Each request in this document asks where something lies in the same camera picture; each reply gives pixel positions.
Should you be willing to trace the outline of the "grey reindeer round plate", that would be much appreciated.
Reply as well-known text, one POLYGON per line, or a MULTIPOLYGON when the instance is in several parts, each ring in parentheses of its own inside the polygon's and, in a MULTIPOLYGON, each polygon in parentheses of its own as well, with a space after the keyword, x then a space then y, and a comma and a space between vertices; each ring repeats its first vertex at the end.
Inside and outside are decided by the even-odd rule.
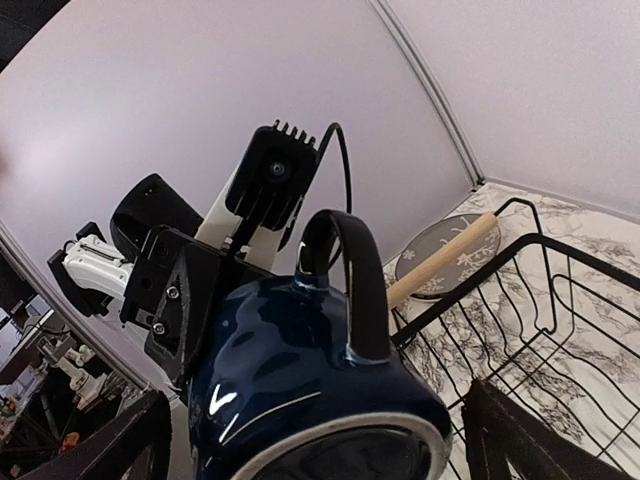
POLYGON ((394 279, 421 275, 411 296, 443 298, 486 265, 498 252, 501 231, 494 214, 458 214, 432 224, 400 252, 394 279))

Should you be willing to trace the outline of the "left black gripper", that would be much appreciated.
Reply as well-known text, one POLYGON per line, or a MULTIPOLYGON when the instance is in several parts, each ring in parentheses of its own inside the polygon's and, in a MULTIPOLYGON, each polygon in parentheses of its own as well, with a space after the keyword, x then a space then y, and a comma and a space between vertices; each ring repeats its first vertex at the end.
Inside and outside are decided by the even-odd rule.
POLYGON ((145 353, 181 390, 193 375, 214 304, 271 275, 175 228, 156 226, 134 263, 120 319, 149 329, 145 353))

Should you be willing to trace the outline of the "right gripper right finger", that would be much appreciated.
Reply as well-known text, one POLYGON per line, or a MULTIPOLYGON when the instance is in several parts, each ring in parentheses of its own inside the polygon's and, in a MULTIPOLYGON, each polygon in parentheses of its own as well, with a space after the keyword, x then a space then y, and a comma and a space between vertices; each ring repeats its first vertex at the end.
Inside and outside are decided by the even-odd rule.
POLYGON ((564 439, 486 380, 464 399, 466 460, 473 479, 628 479, 564 439))

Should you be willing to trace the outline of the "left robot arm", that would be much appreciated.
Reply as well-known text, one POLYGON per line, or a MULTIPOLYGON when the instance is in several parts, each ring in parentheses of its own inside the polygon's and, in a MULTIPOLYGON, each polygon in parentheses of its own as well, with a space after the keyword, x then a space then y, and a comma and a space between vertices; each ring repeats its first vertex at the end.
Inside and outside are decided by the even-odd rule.
POLYGON ((247 281, 271 269, 283 230, 260 225, 244 259, 225 258, 247 219, 218 197, 201 216, 160 175, 141 180, 120 202, 106 239, 87 223, 48 261, 69 302, 84 316, 105 316, 117 300, 119 319, 148 330, 145 353, 181 389, 193 373, 215 297, 234 273, 247 281))

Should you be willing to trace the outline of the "dark blue mug front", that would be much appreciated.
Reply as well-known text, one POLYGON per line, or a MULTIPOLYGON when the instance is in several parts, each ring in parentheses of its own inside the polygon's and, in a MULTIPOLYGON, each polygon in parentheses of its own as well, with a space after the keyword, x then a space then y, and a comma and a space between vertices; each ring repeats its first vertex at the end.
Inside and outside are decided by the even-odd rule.
POLYGON ((442 399, 399 355, 375 240, 317 212, 295 272, 236 288, 212 315, 189 392, 197 479, 437 479, 442 399))

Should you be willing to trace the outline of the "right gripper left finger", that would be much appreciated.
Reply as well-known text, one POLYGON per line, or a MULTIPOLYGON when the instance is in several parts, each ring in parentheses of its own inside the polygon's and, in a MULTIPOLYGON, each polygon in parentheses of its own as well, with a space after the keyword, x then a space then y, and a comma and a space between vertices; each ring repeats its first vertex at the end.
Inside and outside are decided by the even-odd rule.
POLYGON ((77 447, 29 473, 31 479, 120 479, 145 452, 144 479, 166 479, 172 424, 164 393, 148 391, 77 447))

